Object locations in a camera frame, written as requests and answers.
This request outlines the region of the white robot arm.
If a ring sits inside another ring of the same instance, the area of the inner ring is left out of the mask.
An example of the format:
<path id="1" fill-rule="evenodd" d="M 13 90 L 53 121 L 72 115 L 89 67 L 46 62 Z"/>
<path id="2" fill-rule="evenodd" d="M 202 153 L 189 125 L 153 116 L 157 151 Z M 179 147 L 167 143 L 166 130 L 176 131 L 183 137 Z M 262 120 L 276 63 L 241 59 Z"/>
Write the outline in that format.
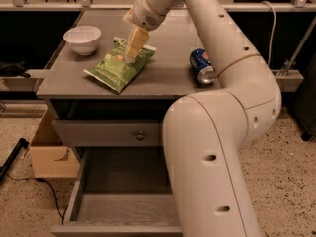
<path id="1" fill-rule="evenodd" d="M 238 158 L 281 107 L 275 76 L 218 0 L 136 0 L 125 20 L 132 61 L 176 4 L 186 4 L 219 81 L 174 102 L 163 120 L 166 165 L 183 237 L 262 237 Z"/>

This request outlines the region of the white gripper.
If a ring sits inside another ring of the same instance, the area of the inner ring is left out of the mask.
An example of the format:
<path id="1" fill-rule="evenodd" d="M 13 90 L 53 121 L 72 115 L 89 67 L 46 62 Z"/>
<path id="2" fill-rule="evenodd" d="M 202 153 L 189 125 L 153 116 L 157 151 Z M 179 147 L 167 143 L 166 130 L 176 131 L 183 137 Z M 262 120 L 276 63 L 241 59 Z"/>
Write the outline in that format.
<path id="1" fill-rule="evenodd" d="M 131 64 L 149 40 L 148 31 L 156 30 L 165 20 L 165 16 L 156 12 L 147 0 L 136 0 L 132 11 L 129 10 L 123 16 L 123 20 L 138 26 L 128 36 L 124 55 L 125 62 Z"/>

